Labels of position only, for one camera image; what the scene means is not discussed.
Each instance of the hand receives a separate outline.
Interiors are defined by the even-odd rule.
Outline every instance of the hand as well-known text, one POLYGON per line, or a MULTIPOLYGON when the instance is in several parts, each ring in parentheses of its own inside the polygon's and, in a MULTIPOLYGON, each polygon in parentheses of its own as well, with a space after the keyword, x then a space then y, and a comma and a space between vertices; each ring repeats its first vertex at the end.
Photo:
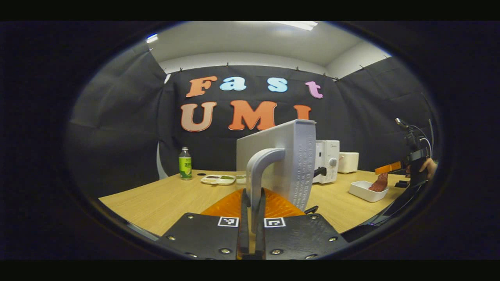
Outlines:
MULTIPOLYGON (((426 168, 427 168, 427 179, 431 180, 434 177, 436 170, 438 169, 438 165, 431 158, 427 158, 425 162, 422 164, 422 167, 420 167, 419 172, 422 172, 426 168)), ((406 167, 405 177, 406 178, 410 177, 410 165, 406 167)))

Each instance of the bottle label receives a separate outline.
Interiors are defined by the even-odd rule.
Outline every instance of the bottle label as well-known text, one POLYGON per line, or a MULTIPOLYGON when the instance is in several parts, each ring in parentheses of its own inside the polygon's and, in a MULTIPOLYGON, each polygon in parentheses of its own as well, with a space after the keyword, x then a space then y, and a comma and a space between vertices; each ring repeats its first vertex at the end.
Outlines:
POLYGON ((183 179, 190 179, 191 174, 191 157, 179 157, 179 173, 183 179))

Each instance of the table surface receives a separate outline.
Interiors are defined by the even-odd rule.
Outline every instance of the table surface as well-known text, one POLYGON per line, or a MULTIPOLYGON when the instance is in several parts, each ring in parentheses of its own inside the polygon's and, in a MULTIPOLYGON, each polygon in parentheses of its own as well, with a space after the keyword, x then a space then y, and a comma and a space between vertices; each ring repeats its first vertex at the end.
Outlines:
MULTIPOLYGON (((178 174, 139 186, 124 192, 99 198, 116 214, 158 236, 163 235, 185 213, 200 214, 208 207, 242 189, 245 185, 210 185, 200 180, 205 175, 231 175, 234 171, 192 170, 193 179, 182 180, 178 174)), ((361 171, 349 174, 339 173, 332 183, 314 183, 306 209, 319 206, 317 214, 322 215, 337 232, 343 233, 389 206, 405 189, 395 187, 404 175, 389 174, 389 190, 377 202, 368 202, 349 193, 351 183, 357 181, 375 182, 374 172, 361 171)))

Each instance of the ceiling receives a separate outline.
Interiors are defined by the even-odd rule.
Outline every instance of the ceiling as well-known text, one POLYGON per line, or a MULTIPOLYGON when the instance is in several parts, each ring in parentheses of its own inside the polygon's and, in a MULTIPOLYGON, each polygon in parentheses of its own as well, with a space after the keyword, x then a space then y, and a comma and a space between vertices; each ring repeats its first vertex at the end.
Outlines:
POLYGON ((363 40, 331 23, 311 31, 265 21, 188 21, 158 33, 149 43, 159 62, 211 53, 257 53, 326 67, 363 40))

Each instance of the ceiling light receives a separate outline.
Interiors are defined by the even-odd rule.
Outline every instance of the ceiling light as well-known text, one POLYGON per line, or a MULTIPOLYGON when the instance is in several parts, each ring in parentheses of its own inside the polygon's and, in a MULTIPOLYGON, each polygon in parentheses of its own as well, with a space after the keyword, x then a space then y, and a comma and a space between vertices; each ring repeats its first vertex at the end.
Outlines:
POLYGON ((153 41, 156 41, 156 40, 158 40, 158 34, 153 34, 153 35, 149 36, 149 37, 146 39, 146 43, 148 43, 148 44, 149 44, 149 43, 151 43, 151 42, 153 42, 153 41))
POLYGON ((313 27, 317 26, 318 23, 314 21, 276 21, 276 20, 266 20, 269 23, 282 24, 287 26, 292 26, 296 28, 300 28, 303 30, 311 31, 313 27))

